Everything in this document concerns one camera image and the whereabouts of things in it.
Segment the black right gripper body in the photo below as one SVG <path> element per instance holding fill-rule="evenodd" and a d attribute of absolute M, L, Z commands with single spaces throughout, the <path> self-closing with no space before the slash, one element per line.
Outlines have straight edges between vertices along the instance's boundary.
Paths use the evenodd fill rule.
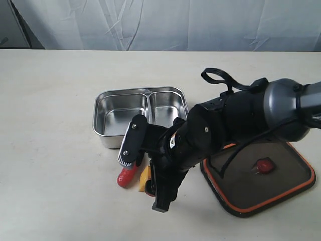
<path fill-rule="evenodd" d="M 221 150 L 225 141 L 222 110 L 218 107 L 197 104 L 186 120 L 176 118 L 158 142 L 160 154 L 151 161 L 152 209 L 167 212 L 188 170 Z"/>

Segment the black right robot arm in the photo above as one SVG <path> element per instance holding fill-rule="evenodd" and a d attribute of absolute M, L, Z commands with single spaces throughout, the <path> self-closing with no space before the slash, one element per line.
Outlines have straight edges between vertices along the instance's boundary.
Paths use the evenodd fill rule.
<path fill-rule="evenodd" d="M 249 86 L 233 79 L 223 83 L 226 92 L 195 105 L 186 120 L 175 120 L 161 138 L 161 154 L 150 162 L 153 210 L 167 212 L 188 170 L 228 144 L 236 144 L 236 150 L 216 170 L 221 178 L 249 144 L 267 138 L 296 142 L 320 128 L 320 83 L 301 85 L 287 78 L 261 78 Z"/>

